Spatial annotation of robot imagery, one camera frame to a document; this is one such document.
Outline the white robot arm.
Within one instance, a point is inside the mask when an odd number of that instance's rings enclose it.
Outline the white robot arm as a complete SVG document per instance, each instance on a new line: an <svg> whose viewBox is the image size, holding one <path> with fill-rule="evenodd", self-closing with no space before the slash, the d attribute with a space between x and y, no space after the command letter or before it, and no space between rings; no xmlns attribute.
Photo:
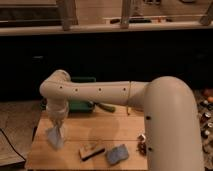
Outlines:
<svg viewBox="0 0 213 171"><path fill-rule="evenodd" d="M174 76L150 82L78 83L62 69L40 84L47 111L60 115L70 100L119 105L144 116L148 171L205 171L199 112L191 88Z"/></svg>

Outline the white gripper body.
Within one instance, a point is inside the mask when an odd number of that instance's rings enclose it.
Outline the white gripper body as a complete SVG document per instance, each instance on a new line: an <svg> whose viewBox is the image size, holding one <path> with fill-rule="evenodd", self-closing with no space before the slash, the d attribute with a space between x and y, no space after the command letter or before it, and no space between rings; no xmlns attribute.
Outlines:
<svg viewBox="0 0 213 171"><path fill-rule="evenodd" d="M54 126L61 127L64 119L69 113L69 104L67 100L48 99L46 112Z"/></svg>

